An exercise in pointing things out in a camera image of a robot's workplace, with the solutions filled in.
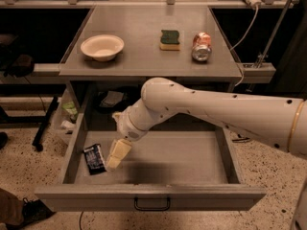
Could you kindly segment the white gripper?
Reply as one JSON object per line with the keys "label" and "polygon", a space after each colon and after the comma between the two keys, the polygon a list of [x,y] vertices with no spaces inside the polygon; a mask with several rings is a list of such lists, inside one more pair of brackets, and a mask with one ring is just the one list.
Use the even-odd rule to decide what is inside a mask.
{"label": "white gripper", "polygon": [[127,156],[132,147],[131,142],[140,140],[148,133],[148,131],[142,130],[132,123],[130,111],[131,107],[129,106],[123,112],[116,111],[112,114],[112,119],[116,122],[117,132],[124,139],[118,139],[112,142],[106,160],[106,169],[108,171],[115,170]]}

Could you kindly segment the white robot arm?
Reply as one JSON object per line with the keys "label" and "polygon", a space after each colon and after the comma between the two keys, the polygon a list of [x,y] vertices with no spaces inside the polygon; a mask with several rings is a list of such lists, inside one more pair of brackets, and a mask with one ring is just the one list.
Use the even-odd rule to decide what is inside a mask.
{"label": "white robot arm", "polygon": [[112,144],[107,166],[117,168],[133,142],[177,114],[246,135],[296,157],[307,154],[307,103],[303,99],[195,90],[152,78],[143,84],[136,103],[112,115],[120,138]]}

